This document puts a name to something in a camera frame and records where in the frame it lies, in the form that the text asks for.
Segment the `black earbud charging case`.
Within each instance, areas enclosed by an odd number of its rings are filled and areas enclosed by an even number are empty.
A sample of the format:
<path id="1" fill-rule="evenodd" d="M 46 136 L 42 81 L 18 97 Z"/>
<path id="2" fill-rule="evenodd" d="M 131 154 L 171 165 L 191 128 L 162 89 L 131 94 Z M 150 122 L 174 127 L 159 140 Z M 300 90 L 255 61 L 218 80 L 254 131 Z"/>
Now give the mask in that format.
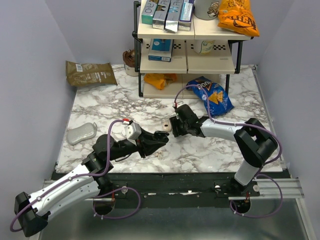
<path id="1" fill-rule="evenodd" d="M 166 144 L 169 141 L 169 135 L 166 131 L 157 130 L 154 132 L 153 137 L 156 141 Z"/>

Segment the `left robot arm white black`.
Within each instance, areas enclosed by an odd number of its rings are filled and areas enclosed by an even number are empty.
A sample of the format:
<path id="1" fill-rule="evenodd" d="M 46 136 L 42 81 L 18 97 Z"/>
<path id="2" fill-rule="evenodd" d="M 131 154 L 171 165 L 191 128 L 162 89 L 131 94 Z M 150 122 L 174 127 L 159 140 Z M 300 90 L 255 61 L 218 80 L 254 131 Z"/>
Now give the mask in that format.
<path id="1" fill-rule="evenodd" d="M 33 193 L 15 197 L 13 222 L 20 224 L 25 237 L 41 232 L 55 215 L 73 203 L 99 196 L 107 197 L 114 187 L 107 173 L 111 161 L 139 153 L 150 156 L 169 141 L 169 133 L 150 133 L 136 123 L 125 127 L 126 138 L 114 140 L 110 133 L 98 137 L 93 151 L 76 168 L 59 180 Z"/>

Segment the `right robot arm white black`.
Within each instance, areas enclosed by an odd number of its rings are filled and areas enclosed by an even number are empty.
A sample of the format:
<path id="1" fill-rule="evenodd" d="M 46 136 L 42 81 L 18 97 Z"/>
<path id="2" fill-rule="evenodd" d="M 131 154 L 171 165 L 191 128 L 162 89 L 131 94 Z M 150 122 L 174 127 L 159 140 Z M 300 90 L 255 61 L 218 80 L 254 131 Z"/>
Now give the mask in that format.
<path id="1" fill-rule="evenodd" d="M 169 121 L 176 138 L 192 135 L 237 143 L 244 161 L 230 183 L 230 191 L 236 196 L 247 192 L 248 184 L 280 146 L 275 135 L 256 118 L 245 122 L 221 122 L 208 116 L 198 117 L 189 105 L 184 104 L 175 109 L 175 116 Z"/>

